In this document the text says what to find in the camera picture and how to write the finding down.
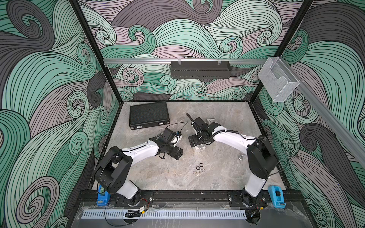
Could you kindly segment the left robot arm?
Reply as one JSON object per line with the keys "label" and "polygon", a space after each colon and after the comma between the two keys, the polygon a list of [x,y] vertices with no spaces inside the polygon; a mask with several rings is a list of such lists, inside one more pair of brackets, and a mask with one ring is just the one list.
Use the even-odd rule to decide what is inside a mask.
{"label": "left robot arm", "polygon": [[104,191],[109,194],[123,196],[130,205],[137,205],[141,197],[141,189],[132,181],[127,180],[131,167],[150,157],[158,156],[165,159],[166,155],[178,160],[183,155],[183,149],[177,147],[182,133],[165,128],[164,131],[144,144],[120,149],[113,146],[104,155],[94,169],[94,179]]}

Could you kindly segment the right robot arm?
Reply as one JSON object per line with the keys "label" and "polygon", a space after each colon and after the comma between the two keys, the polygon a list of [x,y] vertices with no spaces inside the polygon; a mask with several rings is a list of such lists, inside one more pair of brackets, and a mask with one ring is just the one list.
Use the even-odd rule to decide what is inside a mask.
{"label": "right robot arm", "polygon": [[242,203],[252,206],[259,200],[264,185],[271,172],[277,166],[279,159],[271,142],[265,136],[244,136],[238,131],[229,130],[219,123],[208,124],[201,118],[191,120],[195,134],[188,137],[192,148],[213,142],[224,143],[241,152],[248,159],[250,176],[242,190]]}

